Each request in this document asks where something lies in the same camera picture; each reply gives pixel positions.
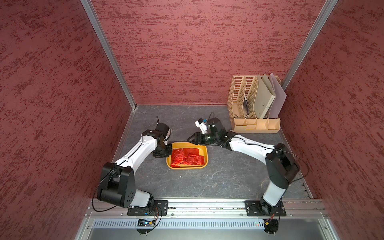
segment red foil packet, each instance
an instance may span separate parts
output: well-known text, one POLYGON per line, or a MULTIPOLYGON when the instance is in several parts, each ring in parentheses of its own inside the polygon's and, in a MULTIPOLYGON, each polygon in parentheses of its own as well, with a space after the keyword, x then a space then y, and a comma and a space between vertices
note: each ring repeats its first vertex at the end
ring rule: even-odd
POLYGON ((172 150, 171 167, 180 165, 204 165, 204 156, 199 155, 198 148, 178 148, 172 150))

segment yellow tray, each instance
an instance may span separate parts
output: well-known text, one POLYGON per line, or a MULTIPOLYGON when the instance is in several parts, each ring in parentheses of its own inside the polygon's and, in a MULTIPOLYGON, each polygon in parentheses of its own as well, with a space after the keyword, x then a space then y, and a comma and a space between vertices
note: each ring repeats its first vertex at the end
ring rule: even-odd
POLYGON ((204 165, 196 165, 196 167, 191 167, 190 165, 184 165, 181 164, 180 167, 171 167, 170 163, 172 160, 172 155, 169 155, 167 157, 167 165, 171 169, 199 169, 203 168, 208 164, 208 152, 207 152, 207 147, 203 145, 194 145, 190 142, 174 142, 172 143, 172 150, 173 149, 178 149, 178 148, 198 148, 199 149, 199 155, 204 156, 204 165))

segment white robotic arm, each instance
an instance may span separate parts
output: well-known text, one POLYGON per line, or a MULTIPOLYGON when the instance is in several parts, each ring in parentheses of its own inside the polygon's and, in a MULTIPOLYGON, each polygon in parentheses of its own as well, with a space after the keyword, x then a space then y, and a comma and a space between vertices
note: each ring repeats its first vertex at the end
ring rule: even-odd
MULTIPOLYGON (((260 162, 266 164, 265 159, 267 154, 271 153, 275 146, 270 144, 264 144, 247 139, 241 135, 235 135, 229 142, 229 145, 233 151, 242 152, 251 157, 256 158, 260 162)), ((263 199, 271 206, 276 206, 283 194, 284 188, 276 186, 272 181, 269 181, 268 187, 263 195, 263 199)))
POLYGON ((270 178, 269 185, 262 199, 259 210, 265 215, 272 215, 289 184, 298 173, 299 166, 284 144, 269 145, 247 139, 235 132, 227 132, 220 120, 211 118, 196 122, 202 132, 196 132, 187 141, 193 144, 217 144, 228 150, 242 152, 264 163, 270 178))
POLYGON ((158 122, 156 129, 142 133, 139 142, 122 158, 107 162, 101 172, 98 200, 124 208, 152 207, 152 194, 136 189, 134 174, 150 153, 159 158, 172 154, 172 144, 167 144, 170 134, 171 129, 158 122))

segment red textured wall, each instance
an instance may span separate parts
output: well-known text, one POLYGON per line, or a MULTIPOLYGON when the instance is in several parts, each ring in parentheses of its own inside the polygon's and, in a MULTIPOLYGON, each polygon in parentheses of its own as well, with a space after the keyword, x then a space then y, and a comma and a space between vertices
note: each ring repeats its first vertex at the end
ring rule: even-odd
POLYGON ((70 240, 130 106, 79 0, 0 6, 0 239, 70 240))
POLYGON ((232 75, 284 78, 325 0, 93 0, 138 104, 226 104, 232 75))
POLYGON ((383 26, 383 1, 339 0, 280 114, 342 239, 384 237, 383 26))

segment gray floor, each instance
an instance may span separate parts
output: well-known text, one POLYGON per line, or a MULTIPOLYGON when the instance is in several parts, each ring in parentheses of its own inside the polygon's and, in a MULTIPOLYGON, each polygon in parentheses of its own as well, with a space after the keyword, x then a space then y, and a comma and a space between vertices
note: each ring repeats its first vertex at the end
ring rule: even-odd
MULTIPOLYGON (((229 131, 231 125, 226 106, 140 105, 121 156, 138 142, 141 133, 156 128, 156 116, 172 129, 169 142, 185 142, 200 130, 194 122, 208 118, 212 111, 229 131)), ((267 144, 281 142, 279 134, 242 135, 267 144)), ((269 178, 263 163, 240 152, 217 146, 207 148, 208 165, 196 170, 170 169, 165 158, 155 159, 149 155, 135 173, 136 188, 157 197, 260 198, 264 194, 269 178)), ((284 198, 307 199, 307 196, 303 183, 296 181, 284 198)))

